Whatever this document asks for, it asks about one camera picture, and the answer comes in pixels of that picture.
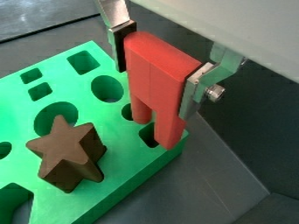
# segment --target screw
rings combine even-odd
[[[212,85],[205,89],[205,95],[212,102],[216,102],[224,95],[225,88],[220,85]]]

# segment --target red u-shaped block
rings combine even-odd
[[[124,45],[132,117],[148,123],[155,111],[153,138],[169,150],[185,125],[179,117],[184,80],[201,63],[148,32],[131,33]]]

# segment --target rectangular hole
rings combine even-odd
[[[78,52],[69,56],[68,62],[78,74],[85,74],[99,67],[97,61],[87,51]]]
[[[50,86],[46,82],[40,84],[38,86],[30,88],[28,90],[29,96],[32,97],[32,100],[36,102],[38,101],[45,95],[49,95],[52,93]]]
[[[159,143],[155,141],[155,123],[151,122],[139,131],[139,136],[149,148],[155,148]]]
[[[22,84],[28,84],[42,77],[42,73],[38,68],[21,74]]]

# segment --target brown star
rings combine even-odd
[[[82,179],[104,179],[97,161],[107,151],[92,123],[70,127],[61,115],[50,134],[33,139],[26,148],[41,158],[38,177],[69,193]]]

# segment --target green shape sorter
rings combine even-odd
[[[153,125],[136,124],[129,113],[127,73],[92,41],[0,80],[0,223],[25,192],[29,223],[91,223],[181,153],[187,132],[167,151],[151,140]],[[92,122],[107,146],[103,182],[84,179],[72,193],[37,177],[41,159],[25,148],[56,115],[72,125]]]

